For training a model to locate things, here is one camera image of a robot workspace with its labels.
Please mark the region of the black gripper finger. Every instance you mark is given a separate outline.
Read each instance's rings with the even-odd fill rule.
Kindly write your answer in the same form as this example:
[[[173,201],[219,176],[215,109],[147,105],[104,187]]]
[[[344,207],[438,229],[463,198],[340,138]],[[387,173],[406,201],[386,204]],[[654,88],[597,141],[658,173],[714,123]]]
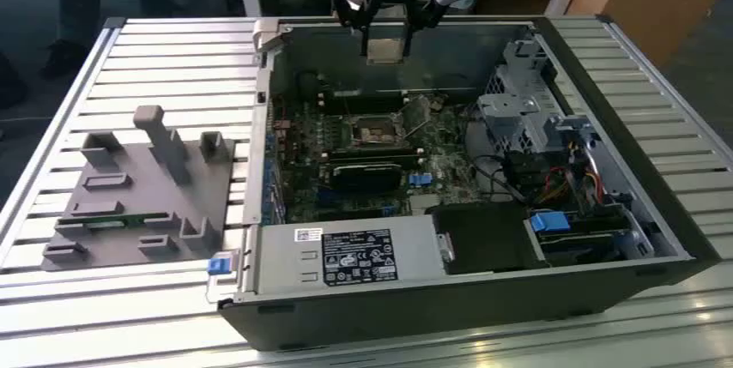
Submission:
[[[439,4],[435,0],[430,0],[426,3],[422,3],[420,1],[407,3],[404,8],[406,21],[402,38],[402,57],[408,57],[415,33],[424,28],[434,28],[438,26],[448,6]]]
[[[370,19],[367,18],[368,0],[331,0],[334,15],[343,27],[360,32],[359,55],[367,55]]]

